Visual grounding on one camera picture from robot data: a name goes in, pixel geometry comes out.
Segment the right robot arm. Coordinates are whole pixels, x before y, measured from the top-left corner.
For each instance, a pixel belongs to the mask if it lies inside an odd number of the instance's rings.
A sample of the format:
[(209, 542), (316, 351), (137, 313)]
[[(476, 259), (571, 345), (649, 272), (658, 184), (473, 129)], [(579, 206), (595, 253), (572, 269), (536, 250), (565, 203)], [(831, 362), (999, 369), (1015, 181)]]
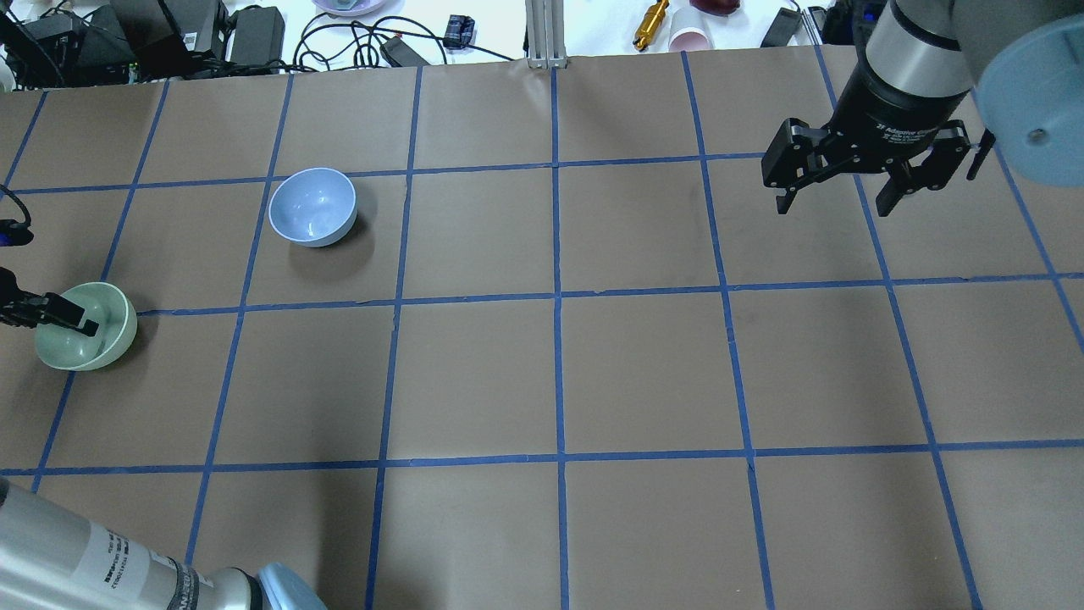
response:
[(1081, 186), (1080, 1), (890, 1), (818, 129), (780, 124), (761, 161), (788, 213), (797, 193), (835, 176), (886, 174), (879, 216), (944, 189), (971, 147), (954, 112), (969, 92), (986, 127), (969, 177), (1001, 146), (1027, 179)]

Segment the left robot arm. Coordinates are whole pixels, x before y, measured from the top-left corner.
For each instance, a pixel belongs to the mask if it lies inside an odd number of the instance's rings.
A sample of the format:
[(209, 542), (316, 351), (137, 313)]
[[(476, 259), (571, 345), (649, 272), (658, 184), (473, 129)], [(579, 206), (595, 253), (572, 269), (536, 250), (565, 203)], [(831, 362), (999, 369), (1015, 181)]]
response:
[[(96, 369), (136, 339), (131, 301), (116, 286), (83, 283), (66, 293), (20, 289), (3, 270), (3, 322), (35, 330), (35, 347), (59, 369)], [(116, 530), (3, 480), (1, 588), (5, 609), (322, 609), (291, 568), (250, 575), (222, 568), (202, 575)]]

